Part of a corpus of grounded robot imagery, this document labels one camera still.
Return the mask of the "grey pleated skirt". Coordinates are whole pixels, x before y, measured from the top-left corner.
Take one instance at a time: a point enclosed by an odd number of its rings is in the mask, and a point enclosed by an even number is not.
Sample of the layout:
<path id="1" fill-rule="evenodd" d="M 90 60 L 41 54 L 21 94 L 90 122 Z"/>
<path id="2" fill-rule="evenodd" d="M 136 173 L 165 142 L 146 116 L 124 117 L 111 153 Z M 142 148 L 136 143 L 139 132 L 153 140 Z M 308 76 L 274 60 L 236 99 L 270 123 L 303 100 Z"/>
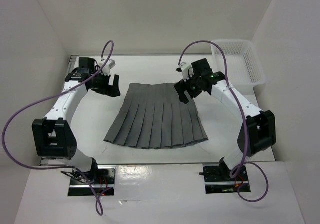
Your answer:
<path id="1" fill-rule="evenodd" d="M 185 148 L 207 141 L 195 101 L 180 102 L 172 83 L 131 83 L 104 141 L 146 150 Z"/>

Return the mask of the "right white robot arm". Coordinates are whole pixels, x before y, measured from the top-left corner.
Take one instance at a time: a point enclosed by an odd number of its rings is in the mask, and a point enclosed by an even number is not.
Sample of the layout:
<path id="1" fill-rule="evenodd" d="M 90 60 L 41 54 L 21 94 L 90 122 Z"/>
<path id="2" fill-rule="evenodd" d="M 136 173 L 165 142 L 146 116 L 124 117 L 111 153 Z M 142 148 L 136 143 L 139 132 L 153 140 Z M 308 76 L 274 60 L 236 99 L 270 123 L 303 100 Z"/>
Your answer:
<path id="1" fill-rule="evenodd" d="M 251 157 L 276 143 L 276 118 L 272 111 L 263 111 L 245 98 L 219 72 L 213 72 L 207 59 L 182 62 L 177 67 L 182 80 L 174 85 L 180 102 L 188 104 L 206 92 L 220 101 L 240 122 L 237 143 L 232 152 L 219 161 L 219 176 L 229 181 Z"/>

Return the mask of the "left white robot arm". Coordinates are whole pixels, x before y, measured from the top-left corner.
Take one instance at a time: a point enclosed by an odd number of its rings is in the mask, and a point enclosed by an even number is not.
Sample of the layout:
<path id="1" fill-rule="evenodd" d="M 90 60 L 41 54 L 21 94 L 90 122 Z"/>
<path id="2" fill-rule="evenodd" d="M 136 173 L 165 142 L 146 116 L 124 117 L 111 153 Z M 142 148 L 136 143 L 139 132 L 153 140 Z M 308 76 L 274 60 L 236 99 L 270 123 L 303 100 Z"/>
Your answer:
<path id="1" fill-rule="evenodd" d="M 68 176 L 79 182 L 93 184 L 102 176 L 97 161 L 81 152 L 77 147 L 77 140 L 71 129 L 73 116 L 89 90 L 97 94 L 112 98 L 121 95 L 118 75 L 109 84 L 111 69 L 116 62 L 101 58 L 97 62 L 94 58 L 81 57 L 78 67 L 67 74 L 62 95 L 57 99 L 53 108 L 42 119 L 35 119 L 32 123 L 32 133 L 37 155 L 60 160 L 67 166 L 72 166 Z"/>

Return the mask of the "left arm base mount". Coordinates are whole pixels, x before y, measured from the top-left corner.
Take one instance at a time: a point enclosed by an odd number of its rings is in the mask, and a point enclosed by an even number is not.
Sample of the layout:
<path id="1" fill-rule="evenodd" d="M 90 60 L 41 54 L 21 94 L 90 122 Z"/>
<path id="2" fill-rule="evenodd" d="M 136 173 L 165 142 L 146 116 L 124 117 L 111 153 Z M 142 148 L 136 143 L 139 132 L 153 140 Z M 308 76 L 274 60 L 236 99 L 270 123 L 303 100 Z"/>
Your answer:
<path id="1" fill-rule="evenodd" d="M 99 165 L 97 177 L 88 176 L 87 178 L 92 188 L 99 196 L 113 196 L 115 193 L 117 167 L 115 165 Z M 78 172 L 61 171 L 61 173 L 70 178 L 68 196 L 69 197 L 87 197 L 93 196 L 89 184 Z"/>

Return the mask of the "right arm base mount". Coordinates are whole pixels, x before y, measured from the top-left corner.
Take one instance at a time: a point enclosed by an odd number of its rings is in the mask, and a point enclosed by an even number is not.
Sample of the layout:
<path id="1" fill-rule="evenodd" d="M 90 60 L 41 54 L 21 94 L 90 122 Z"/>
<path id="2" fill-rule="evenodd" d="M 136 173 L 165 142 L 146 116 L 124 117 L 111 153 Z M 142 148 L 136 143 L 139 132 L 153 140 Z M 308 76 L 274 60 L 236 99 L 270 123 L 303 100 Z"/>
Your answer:
<path id="1" fill-rule="evenodd" d="M 219 168 L 219 165 L 203 164 L 202 171 L 199 173 L 204 179 L 205 193 L 208 194 L 228 194 L 237 193 L 240 188 L 240 193 L 250 193 L 250 183 L 246 167 L 242 169 L 240 174 L 233 179 L 229 175 L 224 176 Z"/>

